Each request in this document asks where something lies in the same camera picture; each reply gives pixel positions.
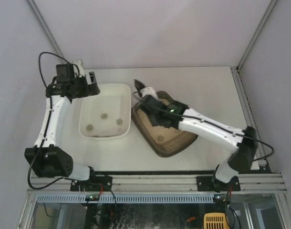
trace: orange object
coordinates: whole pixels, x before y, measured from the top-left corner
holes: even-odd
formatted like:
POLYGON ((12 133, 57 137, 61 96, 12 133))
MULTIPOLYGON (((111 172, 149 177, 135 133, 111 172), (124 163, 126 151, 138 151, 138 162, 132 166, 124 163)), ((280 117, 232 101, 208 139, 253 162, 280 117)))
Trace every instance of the orange object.
POLYGON ((196 219, 194 216, 193 217, 190 217, 189 219, 186 220, 186 222, 190 222, 192 220, 196 219))
POLYGON ((204 215, 204 229, 229 229, 224 213, 207 213, 204 215))

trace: brown tray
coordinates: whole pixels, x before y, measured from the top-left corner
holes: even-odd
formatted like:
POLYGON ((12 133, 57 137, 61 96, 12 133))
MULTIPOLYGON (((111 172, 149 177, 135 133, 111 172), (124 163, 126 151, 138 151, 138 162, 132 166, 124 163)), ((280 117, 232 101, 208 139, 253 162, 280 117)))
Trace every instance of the brown tray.
MULTIPOLYGON (((173 101, 167 92, 159 91, 157 95, 166 105, 173 101)), ((187 131, 152 126, 146 114, 139 108, 140 104, 141 102, 138 102, 132 108, 132 120, 158 156, 170 157, 178 154, 197 139, 198 135, 187 131)))

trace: white panel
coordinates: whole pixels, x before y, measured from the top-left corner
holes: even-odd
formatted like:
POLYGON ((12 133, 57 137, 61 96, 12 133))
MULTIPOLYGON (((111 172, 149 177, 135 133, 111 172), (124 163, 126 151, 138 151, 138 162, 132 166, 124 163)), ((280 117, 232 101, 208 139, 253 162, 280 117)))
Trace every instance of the white panel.
POLYGON ((291 196, 291 0, 279 1, 242 69, 264 140, 291 196))
POLYGON ((85 68, 238 65, 270 0, 36 0, 85 68))
MULTIPOLYGON (((27 190, 28 163, 45 111, 37 56, 51 51, 24 1, 0 0, 0 229, 13 229, 27 190)), ((43 56, 44 77, 55 76, 54 57, 43 56)))
MULTIPOLYGON (((224 124, 245 128, 246 122, 229 67, 143 68, 94 70, 98 83, 126 83, 132 92, 134 79, 224 124)), ((126 136, 114 140, 92 140, 78 131, 82 99, 73 100, 64 122, 62 149, 74 163, 93 166, 97 171, 212 170, 229 152, 199 137, 191 146, 170 158, 155 154, 135 124, 126 136)))

